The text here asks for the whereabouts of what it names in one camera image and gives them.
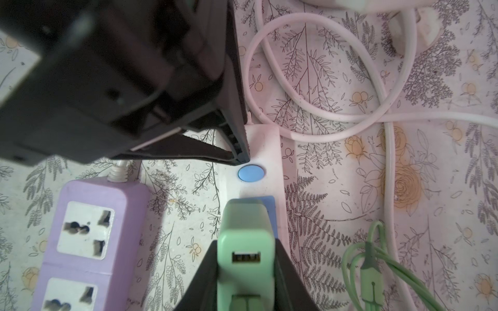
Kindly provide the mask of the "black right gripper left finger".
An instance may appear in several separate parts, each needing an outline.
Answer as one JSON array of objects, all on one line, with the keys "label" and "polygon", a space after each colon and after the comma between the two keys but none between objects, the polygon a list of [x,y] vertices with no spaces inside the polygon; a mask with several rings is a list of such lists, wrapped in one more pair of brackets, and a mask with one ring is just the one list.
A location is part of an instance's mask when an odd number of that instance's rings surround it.
[{"label": "black right gripper left finger", "polygon": [[217,311],[217,277],[217,241],[213,241],[174,311]]}]

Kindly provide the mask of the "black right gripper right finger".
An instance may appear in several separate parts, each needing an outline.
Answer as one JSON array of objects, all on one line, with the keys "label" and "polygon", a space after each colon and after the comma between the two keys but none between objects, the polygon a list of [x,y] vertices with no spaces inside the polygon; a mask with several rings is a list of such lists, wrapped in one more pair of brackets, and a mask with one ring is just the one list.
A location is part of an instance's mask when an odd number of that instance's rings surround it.
[{"label": "black right gripper right finger", "polygon": [[279,239],[275,243],[274,274],[275,310],[319,310]]}]

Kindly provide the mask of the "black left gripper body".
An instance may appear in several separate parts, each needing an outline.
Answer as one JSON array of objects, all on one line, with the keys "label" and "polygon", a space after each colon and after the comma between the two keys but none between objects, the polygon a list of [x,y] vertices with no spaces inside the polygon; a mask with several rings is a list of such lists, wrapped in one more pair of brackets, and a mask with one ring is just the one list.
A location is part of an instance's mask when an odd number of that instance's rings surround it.
[{"label": "black left gripper body", "polygon": [[40,61],[1,104],[1,157],[90,163],[186,136],[188,98],[224,69],[200,3],[229,2],[2,1],[1,30]]}]

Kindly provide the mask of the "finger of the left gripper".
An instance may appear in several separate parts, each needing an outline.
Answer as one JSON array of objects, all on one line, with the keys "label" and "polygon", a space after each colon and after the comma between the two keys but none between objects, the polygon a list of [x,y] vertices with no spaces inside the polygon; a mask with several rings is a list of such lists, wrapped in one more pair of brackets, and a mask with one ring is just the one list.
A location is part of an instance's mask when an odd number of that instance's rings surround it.
[{"label": "finger of the left gripper", "polygon": [[193,120],[188,129],[194,132],[215,130],[221,137],[222,146],[187,137],[186,158],[242,165],[250,161],[250,147],[245,130],[247,113],[233,6],[230,3],[211,3],[203,9],[202,5],[198,4],[197,12],[209,13],[207,41],[221,51],[224,69],[212,86],[188,98],[188,103],[193,105]]},{"label": "finger of the left gripper", "polygon": [[194,159],[224,165],[237,165],[232,152],[184,135],[173,135],[137,150],[127,150],[112,160]]}]

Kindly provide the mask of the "light green charger plug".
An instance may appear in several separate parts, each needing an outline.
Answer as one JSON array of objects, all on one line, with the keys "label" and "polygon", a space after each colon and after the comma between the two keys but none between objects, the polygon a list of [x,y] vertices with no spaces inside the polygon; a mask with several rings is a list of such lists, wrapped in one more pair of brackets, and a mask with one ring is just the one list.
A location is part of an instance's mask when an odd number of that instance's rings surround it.
[{"label": "light green charger plug", "polygon": [[276,238],[263,202],[226,203],[217,240],[217,309],[273,310]]}]

